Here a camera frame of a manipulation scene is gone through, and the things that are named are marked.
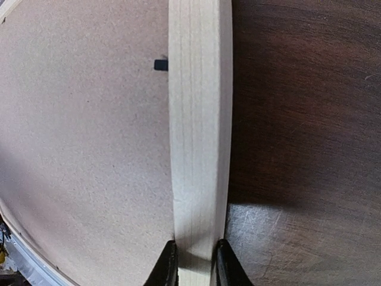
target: wood texture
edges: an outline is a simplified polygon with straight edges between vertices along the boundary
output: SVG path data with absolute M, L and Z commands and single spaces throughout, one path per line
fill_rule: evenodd
M 230 0 L 169 1 L 174 234 L 180 285 L 210 285 L 223 237 L 232 112 Z
M 381 284 L 380 14 L 233 0 L 227 238 L 256 286 Z

